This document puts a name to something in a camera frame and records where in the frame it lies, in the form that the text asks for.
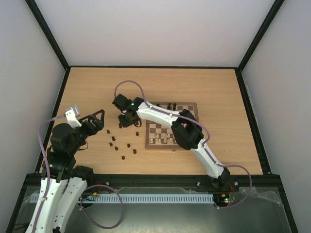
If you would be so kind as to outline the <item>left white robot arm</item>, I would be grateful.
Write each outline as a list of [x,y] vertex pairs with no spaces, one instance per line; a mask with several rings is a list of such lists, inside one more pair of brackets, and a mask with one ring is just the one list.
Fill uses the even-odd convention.
[[104,128],[104,110],[77,119],[79,114],[75,107],[68,108],[63,115],[67,122],[52,130],[28,233],[63,233],[81,194],[94,183],[93,169],[77,166],[74,156],[89,136]]

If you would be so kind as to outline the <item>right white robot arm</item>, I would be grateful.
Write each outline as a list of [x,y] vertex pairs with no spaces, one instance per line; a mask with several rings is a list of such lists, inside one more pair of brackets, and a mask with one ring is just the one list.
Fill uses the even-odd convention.
[[122,94],[114,97],[112,104],[121,111],[120,124],[126,128],[140,120],[149,120],[172,130],[179,147],[192,151],[204,166],[210,184],[217,190],[223,190],[229,184],[230,172],[216,158],[207,145],[203,135],[203,125],[193,114],[185,109],[173,111],[153,105],[142,98],[128,99]]

